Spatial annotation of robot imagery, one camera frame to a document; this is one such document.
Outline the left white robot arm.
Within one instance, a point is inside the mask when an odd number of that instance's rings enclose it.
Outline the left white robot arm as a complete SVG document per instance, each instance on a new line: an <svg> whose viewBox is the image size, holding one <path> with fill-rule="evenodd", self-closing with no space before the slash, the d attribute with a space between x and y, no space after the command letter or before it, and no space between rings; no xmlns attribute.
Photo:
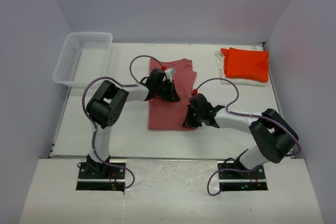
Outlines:
<svg viewBox="0 0 336 224"><path fill-rule="evenodd" d="M112 127L119 119L124 105L133 101L149 101L160 97L167 102L179 102L175 89L174 68L155 68L137 84L122 85L110 77L97 78L101 85L86 102L82 96L82 109L92 123L93 134L90 152L79 168L80 179L121 179L127 170L124 164L110 162L109 142Z"/></svg>

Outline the pink t shirt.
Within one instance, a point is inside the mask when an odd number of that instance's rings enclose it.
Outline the pink t shirt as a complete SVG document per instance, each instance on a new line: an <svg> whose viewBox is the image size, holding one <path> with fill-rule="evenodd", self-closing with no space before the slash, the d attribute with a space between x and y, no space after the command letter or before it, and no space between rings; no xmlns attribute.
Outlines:
<svg viewBox="0 0 336 224"><path fill-rule="evenodd" d="M193 128L183 127L187 115L189 98L193 91L193 85L197 72L193 70L190 59L180 59L170 62L160 62L166 68L174 68L173 75L175 89L180 97L179 102L167 102L159 96L149 101L149 130L160 131L192 131Z"/></svg>

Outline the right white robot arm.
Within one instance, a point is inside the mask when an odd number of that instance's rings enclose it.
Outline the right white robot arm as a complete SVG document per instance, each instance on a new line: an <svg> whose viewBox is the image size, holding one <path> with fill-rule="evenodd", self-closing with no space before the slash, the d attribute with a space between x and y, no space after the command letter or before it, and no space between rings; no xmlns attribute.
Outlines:
<svg viewBox="0 0 336 224"><path fill-rule="evenodd" d="M239 178L246 178L264 163L280 163L299 143L298 135L273 109L259 114L233 112L223 105L212 106L201 93L192 95L189 103L184 127L197 128L204 124L217 129L232 129L251 135L255 141L254 147L243 151L232 164L222 168L222 173L235 173Z"/></svg>

